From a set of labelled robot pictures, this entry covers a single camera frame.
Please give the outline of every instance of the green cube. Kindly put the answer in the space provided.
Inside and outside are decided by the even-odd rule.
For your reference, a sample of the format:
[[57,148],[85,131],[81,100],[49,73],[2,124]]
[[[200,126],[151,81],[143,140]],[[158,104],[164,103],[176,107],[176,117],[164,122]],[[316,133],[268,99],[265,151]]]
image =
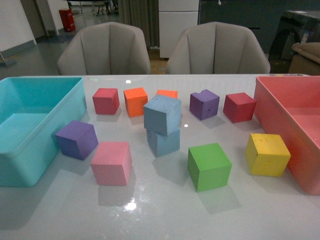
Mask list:
[[189,147],[188,171],[197,192],[226,186],[231,167],[218,143]]

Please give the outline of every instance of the gray floor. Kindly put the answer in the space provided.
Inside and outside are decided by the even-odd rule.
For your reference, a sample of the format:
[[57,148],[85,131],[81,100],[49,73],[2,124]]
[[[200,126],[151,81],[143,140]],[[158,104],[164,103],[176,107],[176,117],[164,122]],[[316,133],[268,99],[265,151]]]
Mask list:
[[96,16],[98,8],[92,12],[91,6],[84,6],[82,13],[73,15],[76,30],[73,32],[61,31],[59,36],[44,40],[35,46],[18,52],[9,57],[15,63],[8,66],[0,66],[0,80],[18,76],[57,76],[57,61],[64,49],[79,30],[106,22],[119,22],[119,15],[114,13]]

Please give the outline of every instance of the curtain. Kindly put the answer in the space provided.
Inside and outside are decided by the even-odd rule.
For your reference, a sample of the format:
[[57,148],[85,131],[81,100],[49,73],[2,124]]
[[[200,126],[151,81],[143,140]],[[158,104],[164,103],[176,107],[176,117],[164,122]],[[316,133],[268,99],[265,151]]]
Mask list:
[[147,48],[159,47],[158,0],[118,0],[118,9],[121,23],[143,31]]

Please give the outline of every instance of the orange cube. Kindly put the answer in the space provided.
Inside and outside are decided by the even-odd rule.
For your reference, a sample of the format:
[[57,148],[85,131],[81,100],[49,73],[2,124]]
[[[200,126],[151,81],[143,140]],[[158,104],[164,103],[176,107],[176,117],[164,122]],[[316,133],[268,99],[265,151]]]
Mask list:
[[148,95],[143,87],[123,91],[125,108],[129,118],[144,114],[144,105],[148,102]]
[[159,89],[155,95],[163,95],[163,96],[177,99],[178,98],[178,91]]

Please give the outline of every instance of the cushion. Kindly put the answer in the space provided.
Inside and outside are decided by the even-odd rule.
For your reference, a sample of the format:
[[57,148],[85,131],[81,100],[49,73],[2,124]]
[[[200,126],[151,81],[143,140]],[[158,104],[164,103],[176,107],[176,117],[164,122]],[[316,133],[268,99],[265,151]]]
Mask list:
[[307,42],[307,43],[295,43],[292,45],[292,49],[318,64],[320,64],[320,42]]

